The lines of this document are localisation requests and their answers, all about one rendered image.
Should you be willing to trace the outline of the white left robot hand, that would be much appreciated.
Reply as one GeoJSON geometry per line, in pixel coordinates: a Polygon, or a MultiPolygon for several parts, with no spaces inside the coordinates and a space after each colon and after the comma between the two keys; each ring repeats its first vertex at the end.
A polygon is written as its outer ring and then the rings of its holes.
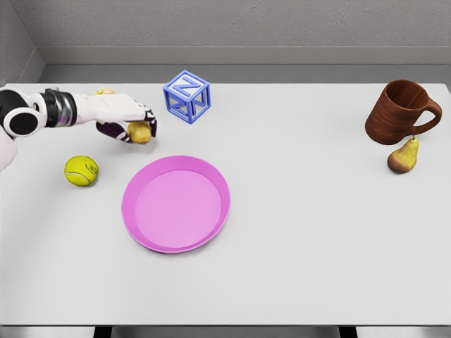
{"type": "Polygon", "coordinates": [[[128,124],[147,121],[156,136],[157,120],[152,110],[127,94],[106,94],[98,97],[101,113],[97,117],[96,129],[113,139],[133,143],[128,136],[128,124]]]}

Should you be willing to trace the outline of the yellow lemon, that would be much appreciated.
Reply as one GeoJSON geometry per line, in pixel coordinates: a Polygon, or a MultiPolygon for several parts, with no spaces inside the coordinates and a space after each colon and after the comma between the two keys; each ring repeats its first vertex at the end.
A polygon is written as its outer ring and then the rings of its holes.
{"type": "Polygon", "coordinates": [[[128,124],[128,136],[136,144],[147,144],[152,138],[152,129],[147,121],[134,121],[128,124]]]}

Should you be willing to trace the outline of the pink round plate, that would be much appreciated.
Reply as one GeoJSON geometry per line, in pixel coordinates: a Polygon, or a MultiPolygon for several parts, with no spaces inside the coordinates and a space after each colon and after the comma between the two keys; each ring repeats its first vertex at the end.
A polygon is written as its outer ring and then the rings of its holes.
{"type": "Polygon", "coordinates": [[[136,242],[178,254],[213,239],[226,223],[230,204],[228,183],[216,167],[200,158],[168,156],[133,176],[121,213],[136,242]]]}

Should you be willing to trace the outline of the blue letter block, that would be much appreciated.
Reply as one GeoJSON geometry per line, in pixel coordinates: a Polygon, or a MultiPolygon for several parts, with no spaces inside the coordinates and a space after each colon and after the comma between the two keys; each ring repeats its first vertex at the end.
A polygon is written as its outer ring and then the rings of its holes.
{"type": "Polygon", "coordinates": [[[186,123],[194,123],[211,107],[210,83],[183,70],[163,86],[168,112],[186,123]]]}

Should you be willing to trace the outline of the yellow-green tennis ball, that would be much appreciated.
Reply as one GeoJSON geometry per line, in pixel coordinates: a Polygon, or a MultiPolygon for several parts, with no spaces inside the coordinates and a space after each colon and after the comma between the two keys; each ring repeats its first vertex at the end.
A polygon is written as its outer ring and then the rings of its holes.
{"type": "Polygon", "coordinates": [[[66,180],[77,187],[92,185],[99,174],[97,162],[89,156],[74,156],[64,166],[66,180]]]}

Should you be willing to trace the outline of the brown wooden mug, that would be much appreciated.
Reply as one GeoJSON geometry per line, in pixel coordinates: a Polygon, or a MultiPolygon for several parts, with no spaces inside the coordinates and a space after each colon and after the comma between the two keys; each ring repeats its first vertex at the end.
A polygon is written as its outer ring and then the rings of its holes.
{"type": "Polygon", "coordinates": [[[393,80],[384,87],[365,122],[367,135],[380,144],[393,145],[406,136],[435,127],[443,111],[427,91],[410,80],[393,80]]]}

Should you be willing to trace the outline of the brown-yellow pear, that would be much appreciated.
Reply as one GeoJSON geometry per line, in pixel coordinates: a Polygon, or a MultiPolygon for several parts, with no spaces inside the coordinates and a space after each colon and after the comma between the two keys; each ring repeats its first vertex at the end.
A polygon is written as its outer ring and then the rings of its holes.
{"type": "Polygon", "coordinates": [[[418,151],[419,140],[412,136],[401,148],[389,155],[387,159],[389,169],[398,174],[408,173],[416,165],[418,151]]]}

